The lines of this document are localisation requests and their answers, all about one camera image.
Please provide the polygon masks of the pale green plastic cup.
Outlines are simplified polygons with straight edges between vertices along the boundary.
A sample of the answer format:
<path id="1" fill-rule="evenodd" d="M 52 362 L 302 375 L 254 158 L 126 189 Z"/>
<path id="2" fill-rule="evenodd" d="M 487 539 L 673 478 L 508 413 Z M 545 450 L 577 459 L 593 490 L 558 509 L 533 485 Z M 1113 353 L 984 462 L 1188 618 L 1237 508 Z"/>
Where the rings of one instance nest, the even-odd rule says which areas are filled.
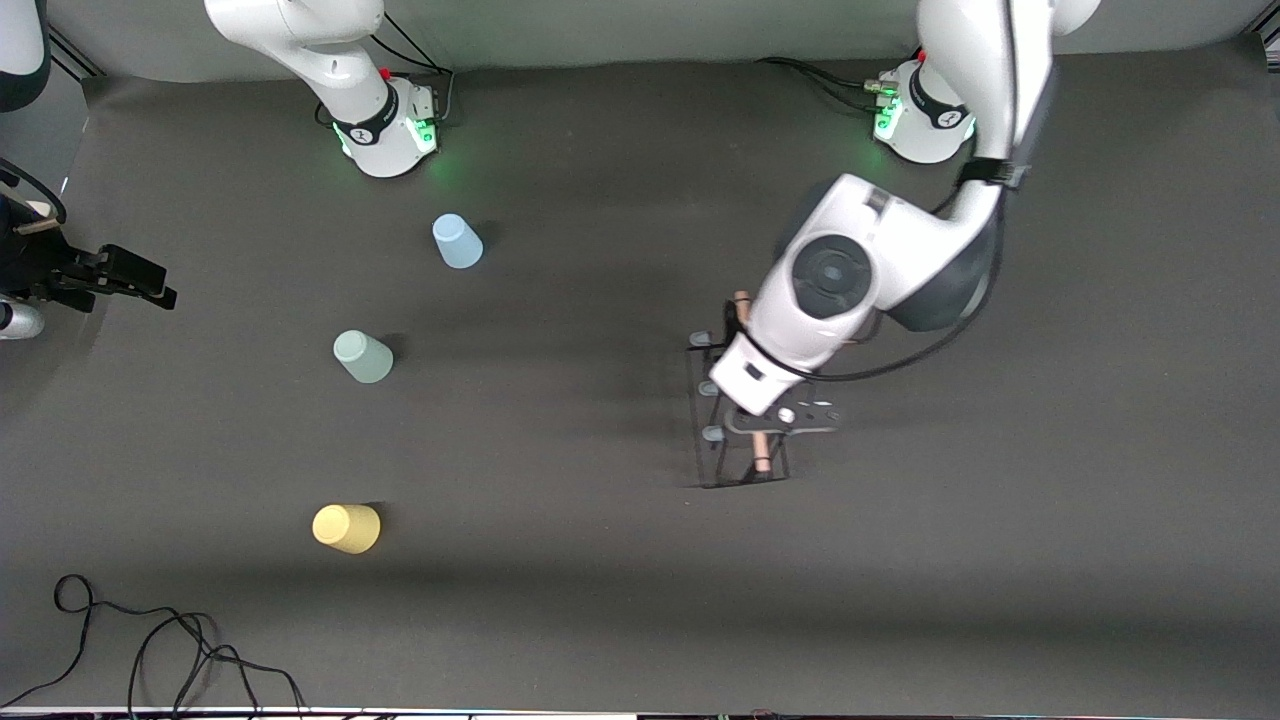
<path id="1" fill-rule="evenodd" d="M 332 346 L 337 361 L 362 384 L 383 380 L 394 366 L 394 354 L 380 340 L 362 331 L 339 333 Z"/>

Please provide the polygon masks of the black wire cup holder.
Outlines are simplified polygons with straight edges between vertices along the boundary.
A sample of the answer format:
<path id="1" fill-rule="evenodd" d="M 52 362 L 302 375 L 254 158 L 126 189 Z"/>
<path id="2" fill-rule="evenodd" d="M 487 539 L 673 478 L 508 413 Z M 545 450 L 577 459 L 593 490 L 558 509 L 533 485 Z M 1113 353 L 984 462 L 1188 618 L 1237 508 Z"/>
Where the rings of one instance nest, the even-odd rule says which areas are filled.
<path id="1" fill-rule="evenodd" d="M 684 350 L 687 404 L 692 433 L 694 486 L 726 489 L 786 480 L 790 473 L 787 441 L 782 434 L 740 434 L 728 419 L 737 410 L 710 378 L 710 369 L 730 347 L 736 328 L 750 316 L 753 297 L 733 292 L 724 304 L 722 332 L 695 331 Z"/>

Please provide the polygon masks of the light blue plastic cup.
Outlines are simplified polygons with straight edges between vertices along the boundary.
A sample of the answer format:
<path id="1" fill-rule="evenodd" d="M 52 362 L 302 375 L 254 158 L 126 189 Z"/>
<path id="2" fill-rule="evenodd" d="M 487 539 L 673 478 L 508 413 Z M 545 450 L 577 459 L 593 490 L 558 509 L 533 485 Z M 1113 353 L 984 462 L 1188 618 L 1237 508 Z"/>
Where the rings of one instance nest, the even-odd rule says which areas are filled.
<path id="1" fill-rule="evenodd" d="M 453 269 L 475 266 L 484 255 L 477 232 L 458 214 L 445 213 L 431 224 L 431 236 L 445 265 Z"/>

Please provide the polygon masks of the yellow plastic cup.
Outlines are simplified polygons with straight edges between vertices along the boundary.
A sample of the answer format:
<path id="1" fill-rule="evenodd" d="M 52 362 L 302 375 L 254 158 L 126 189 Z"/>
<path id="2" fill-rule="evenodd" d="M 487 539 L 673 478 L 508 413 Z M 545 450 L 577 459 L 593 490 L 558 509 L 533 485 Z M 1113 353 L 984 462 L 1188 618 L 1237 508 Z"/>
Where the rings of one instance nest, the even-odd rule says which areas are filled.
<path id="1" fill-rule="evenodd" d="M 365 553 L 381 534 L 381 516 L 365 503 L 330 503 L 319 509 L 311 521 L 316 542 L 342 553 Z"/>

